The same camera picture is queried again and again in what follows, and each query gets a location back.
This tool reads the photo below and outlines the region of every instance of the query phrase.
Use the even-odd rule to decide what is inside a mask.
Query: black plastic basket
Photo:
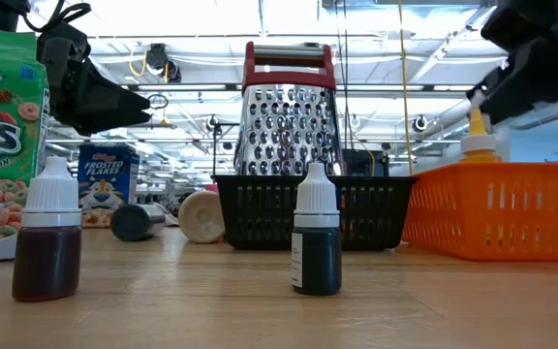
[[[301,176],[216,175],[228,243],[288,250]],[[395,248],[402,238],[413,177],[331,176],[344,250]]]

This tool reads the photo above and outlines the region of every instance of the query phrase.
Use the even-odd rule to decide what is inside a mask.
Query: cereal box
[[[133,202],[140,157],[126,144],[79,147],[78,204],[83,228],[106,228],[120,207]]]
[[[41,170],[48,98],[36,36],[0,31],[0,240],[20,229],[27,185]],[[7,245],[12,247],[7,258],[13,258],[14,245]]]

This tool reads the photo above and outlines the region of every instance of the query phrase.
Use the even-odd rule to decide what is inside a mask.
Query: red grater handle
[[[257,65],[323,68],[323,74],[302,72],[256,72]],[[336,89],[332,56],[328,45],[322,48],[254,46],[247,43],[242,93],[260,84],[289,83]]]

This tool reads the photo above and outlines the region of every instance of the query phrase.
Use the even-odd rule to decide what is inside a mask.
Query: wooden table surface
[[[18,303],[0,263],[0,348],[558,348],[558,264],[408,246],[344,253],[339,295],[301,296],[288,252],[84,232],[78,293]]]

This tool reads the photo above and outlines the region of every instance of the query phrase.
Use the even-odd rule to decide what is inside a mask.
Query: stainless steel grater
[[[320,67],[325,74],[256,73],[257,64]],[[330,48],[249,43],[244,71],[236,174],[304,175],[310,162],[319,161],[329,175],[341,175]]]

